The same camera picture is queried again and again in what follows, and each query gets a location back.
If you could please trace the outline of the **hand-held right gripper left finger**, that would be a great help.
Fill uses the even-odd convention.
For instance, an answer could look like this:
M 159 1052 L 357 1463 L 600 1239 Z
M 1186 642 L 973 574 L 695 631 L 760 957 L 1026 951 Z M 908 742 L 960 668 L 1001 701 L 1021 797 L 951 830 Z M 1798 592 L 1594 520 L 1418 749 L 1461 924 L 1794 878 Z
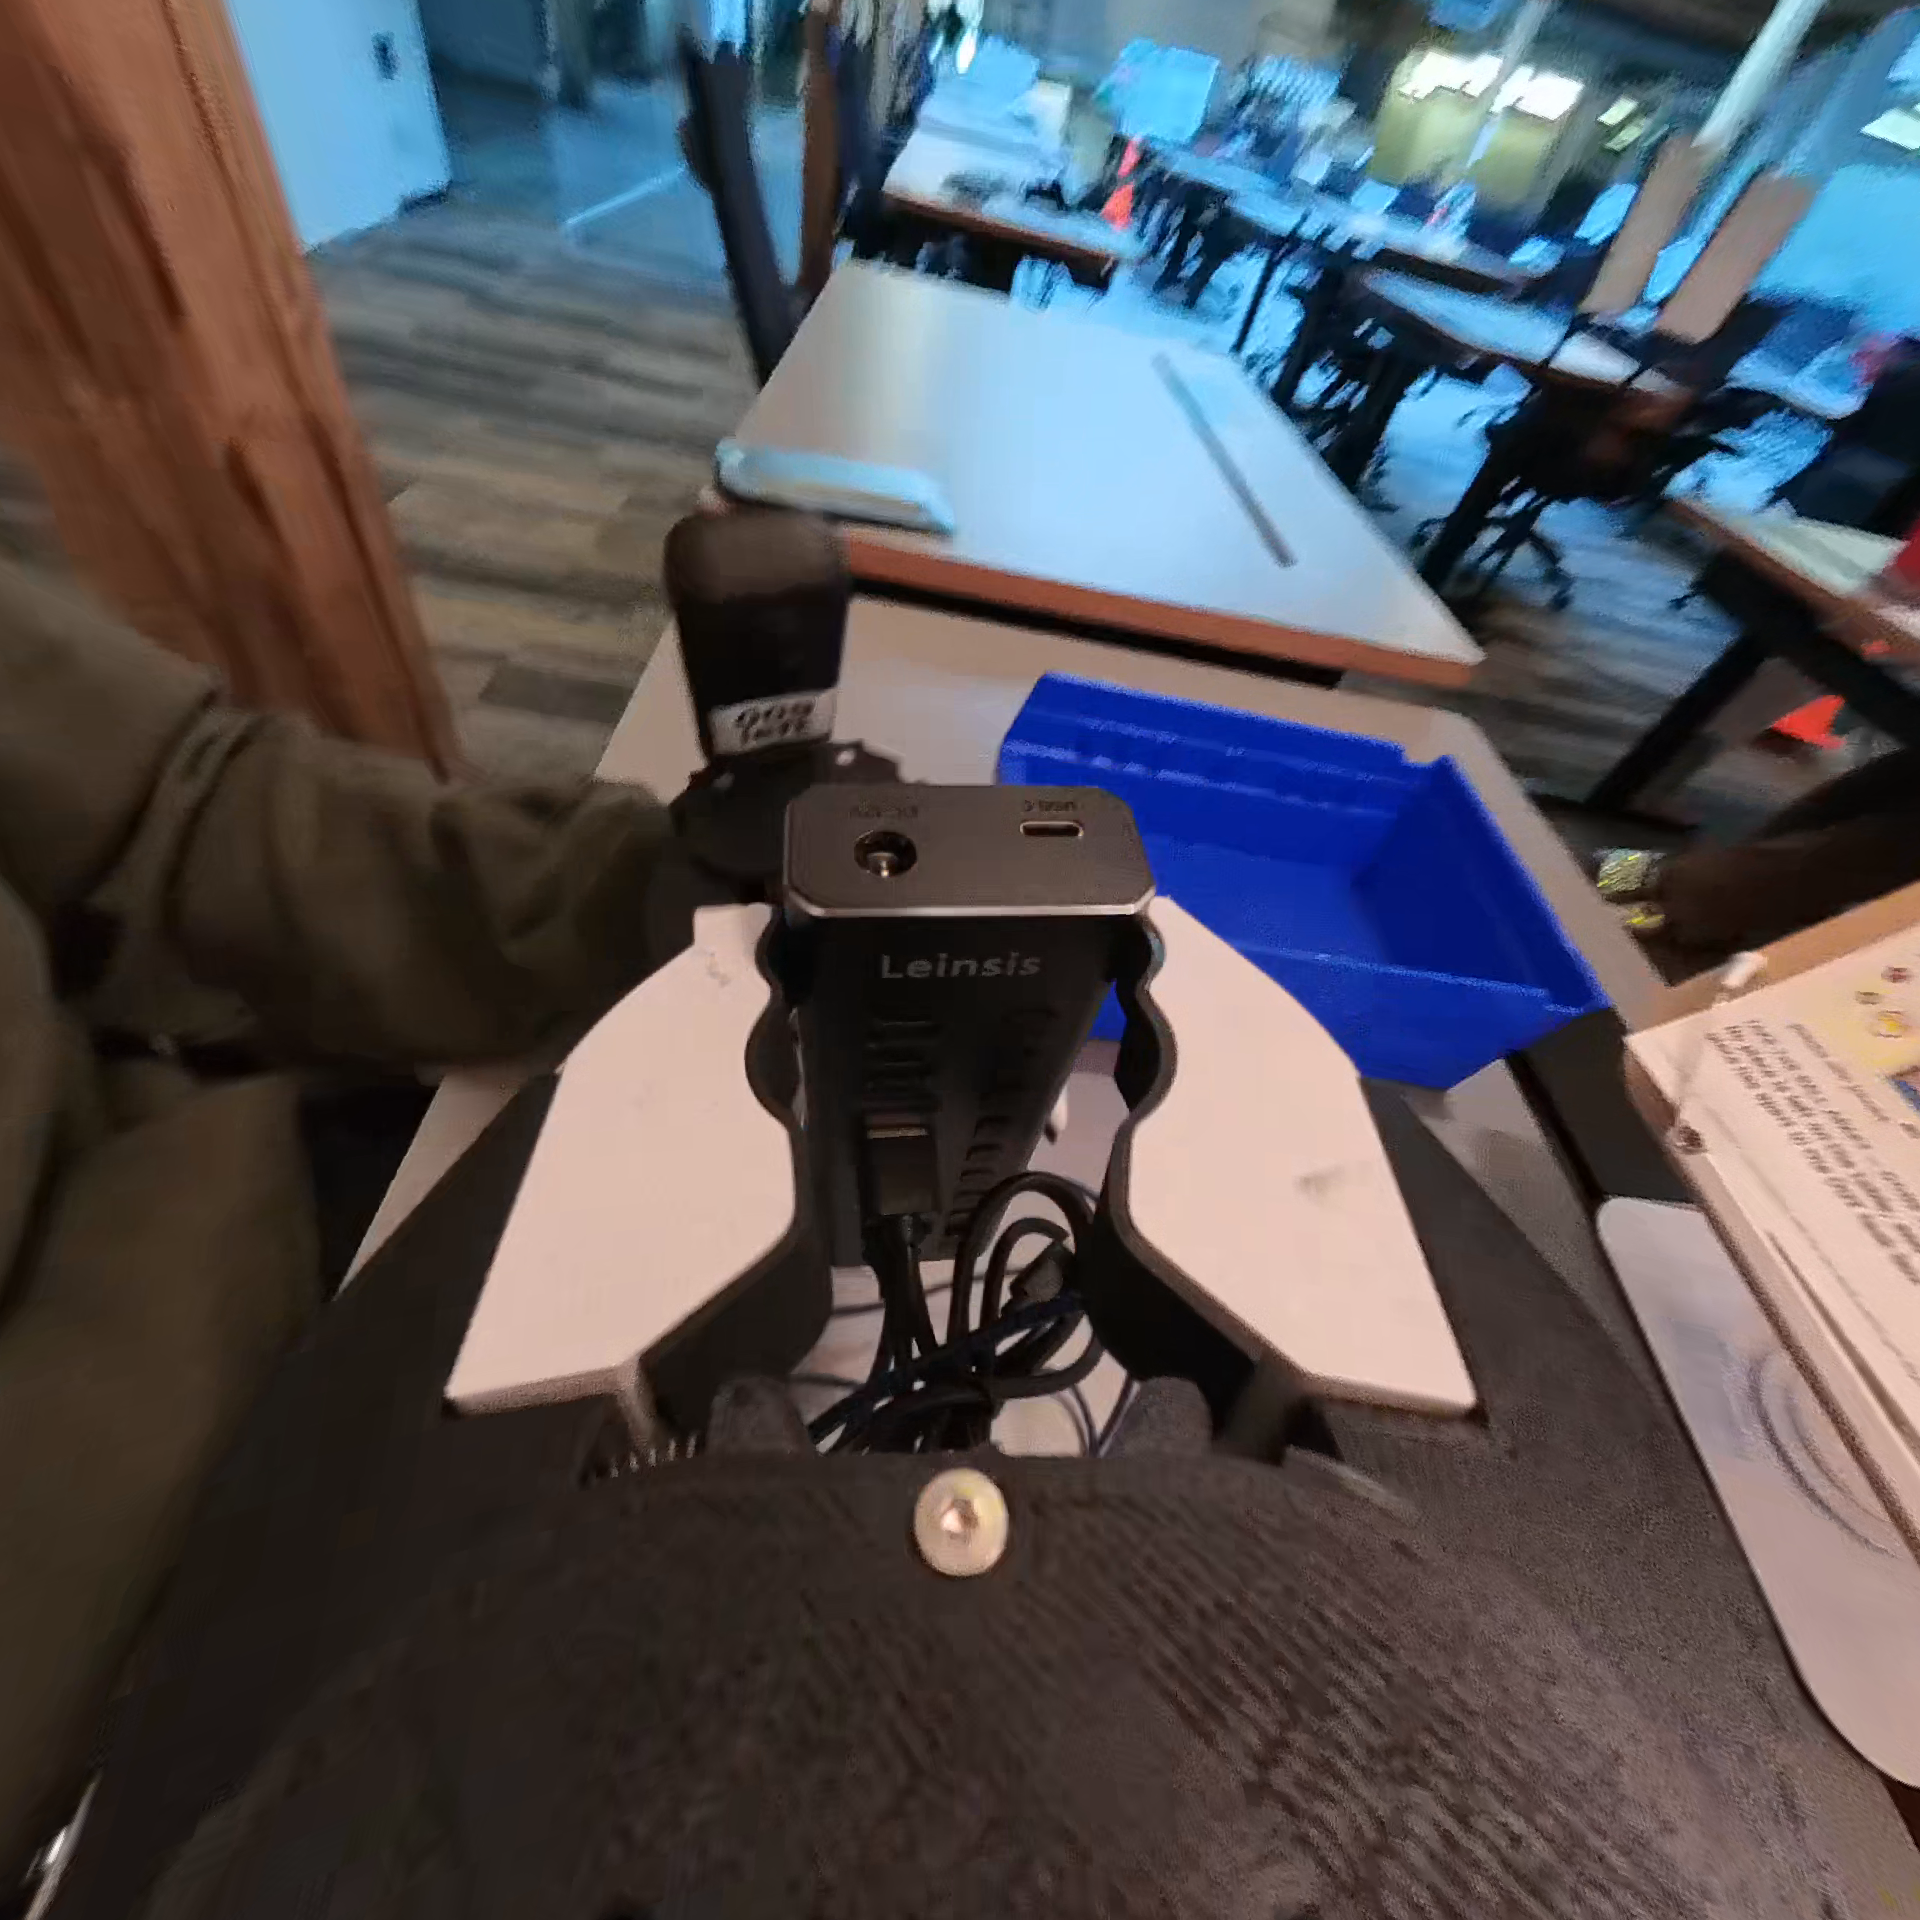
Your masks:
M 824 1332 L 832 1266 L 772 976 L 775 911 L 695 911 L 685 951 L 564 1057 L 463 1344 L 462 1415 L 610 1401 L 702 1418 Z

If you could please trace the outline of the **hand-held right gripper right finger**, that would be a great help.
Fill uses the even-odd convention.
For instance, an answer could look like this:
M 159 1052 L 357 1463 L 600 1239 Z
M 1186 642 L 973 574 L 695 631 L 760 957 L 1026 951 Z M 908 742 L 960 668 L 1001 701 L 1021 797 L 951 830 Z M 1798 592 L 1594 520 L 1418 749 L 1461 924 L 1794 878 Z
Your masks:
M 1474 1412 L 1476 1385 L 1342 1044 L 1166 896 L 1144 906 L 1112 988 L 1109 1301 L 1272 1359 L 1317 1398 Z

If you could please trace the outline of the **blue plastic bin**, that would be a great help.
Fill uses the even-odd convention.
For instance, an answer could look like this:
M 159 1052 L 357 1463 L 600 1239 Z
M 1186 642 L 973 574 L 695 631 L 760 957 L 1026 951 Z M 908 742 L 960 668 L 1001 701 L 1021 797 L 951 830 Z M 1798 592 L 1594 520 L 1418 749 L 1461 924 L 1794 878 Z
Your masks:
M 1159 890 L 1376 1081 L 1450 1089 L 1609 1008 L 1450 756 L 1047 673 L 997 776 L 1119 797 Z

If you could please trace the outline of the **black USB hub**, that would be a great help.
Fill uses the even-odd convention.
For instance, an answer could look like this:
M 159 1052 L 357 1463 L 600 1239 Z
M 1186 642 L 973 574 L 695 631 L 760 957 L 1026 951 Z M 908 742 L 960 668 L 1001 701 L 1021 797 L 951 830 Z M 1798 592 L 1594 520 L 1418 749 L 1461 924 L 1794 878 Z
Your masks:
M 832 1263 L 889 1217 L 952 1253 L 1029 1164 L 1151 898 L 1135 816 L 1097 786 L 788 801 L 775 957 Z

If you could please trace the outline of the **person's left forearm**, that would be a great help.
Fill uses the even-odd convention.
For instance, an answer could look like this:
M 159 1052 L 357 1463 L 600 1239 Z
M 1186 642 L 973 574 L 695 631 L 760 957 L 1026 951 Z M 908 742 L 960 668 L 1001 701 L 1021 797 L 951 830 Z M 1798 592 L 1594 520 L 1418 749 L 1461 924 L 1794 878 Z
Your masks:
M 296 1057 L 548 1055 L 677 951 L 665 808 L 623 784 L 442 781 L 239 710 L 4 566 L 4 1078 L 57 1015 L 228 1015 Z

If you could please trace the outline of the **grey flat device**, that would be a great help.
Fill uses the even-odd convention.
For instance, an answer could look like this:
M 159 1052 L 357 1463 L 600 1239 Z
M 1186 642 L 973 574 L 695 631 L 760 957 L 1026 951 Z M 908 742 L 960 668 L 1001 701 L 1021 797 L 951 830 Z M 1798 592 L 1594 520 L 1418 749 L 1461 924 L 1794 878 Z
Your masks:
M 948 494 L 917 469 L 721 439 L 713 453 L 713 479 L 724 495 L 745 504 L 929 537 L 954 532 Z

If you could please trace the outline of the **white stand base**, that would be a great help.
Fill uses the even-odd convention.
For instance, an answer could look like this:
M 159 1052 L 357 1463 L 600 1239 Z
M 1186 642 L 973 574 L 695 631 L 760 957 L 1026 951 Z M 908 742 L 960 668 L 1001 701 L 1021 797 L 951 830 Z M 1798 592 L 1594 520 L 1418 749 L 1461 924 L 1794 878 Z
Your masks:
M 1916 1789 L 1913 1550 L 1701 1210 L 1609 1198 L 1594 1233 L 1797 1677 Z

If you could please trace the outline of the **instruction sheet board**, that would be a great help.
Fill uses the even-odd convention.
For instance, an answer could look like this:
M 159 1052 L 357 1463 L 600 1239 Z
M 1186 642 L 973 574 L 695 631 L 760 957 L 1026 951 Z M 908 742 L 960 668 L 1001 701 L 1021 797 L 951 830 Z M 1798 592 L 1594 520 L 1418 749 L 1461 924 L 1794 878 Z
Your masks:
M 1917 929 L 1745 952 L 1628 1033 L 1622 1077 L 1896 1529 L 1917 1529 Z

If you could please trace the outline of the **wooden post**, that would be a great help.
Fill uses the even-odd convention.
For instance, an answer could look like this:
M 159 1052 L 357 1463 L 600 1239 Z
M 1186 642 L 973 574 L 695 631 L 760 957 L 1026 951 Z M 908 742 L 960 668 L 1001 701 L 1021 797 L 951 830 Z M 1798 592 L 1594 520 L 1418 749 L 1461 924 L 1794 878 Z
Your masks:
M 462 768 L 221 4 L 1 4 L 1 349 L 4 442 L 126 624 Z

